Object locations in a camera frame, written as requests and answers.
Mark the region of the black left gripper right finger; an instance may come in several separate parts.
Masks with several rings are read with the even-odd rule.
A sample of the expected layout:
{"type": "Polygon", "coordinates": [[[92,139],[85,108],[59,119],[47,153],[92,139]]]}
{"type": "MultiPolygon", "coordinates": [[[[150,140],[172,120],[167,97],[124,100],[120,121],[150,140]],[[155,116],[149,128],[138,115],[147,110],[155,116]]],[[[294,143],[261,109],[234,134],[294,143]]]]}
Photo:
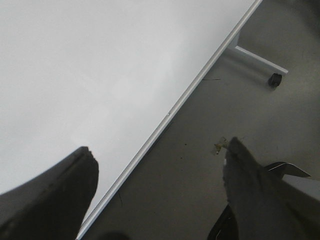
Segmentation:
{"type": "Polygon", "coordinates": [[[262,167],[237,137],[228,143],[223,181],[239,239],[320,238],[320,202],[262,167]]]}

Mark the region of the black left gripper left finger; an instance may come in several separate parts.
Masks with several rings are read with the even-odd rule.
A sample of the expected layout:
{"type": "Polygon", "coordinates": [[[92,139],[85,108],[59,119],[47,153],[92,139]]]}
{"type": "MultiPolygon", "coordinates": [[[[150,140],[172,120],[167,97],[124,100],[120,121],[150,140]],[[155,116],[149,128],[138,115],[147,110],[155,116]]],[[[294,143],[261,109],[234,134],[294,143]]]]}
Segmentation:
{"type": "Polygon", "coordinates": [[[96,194],[99,164],[81,146],[0,196],[2,240],[74,240],[96,194]]]}

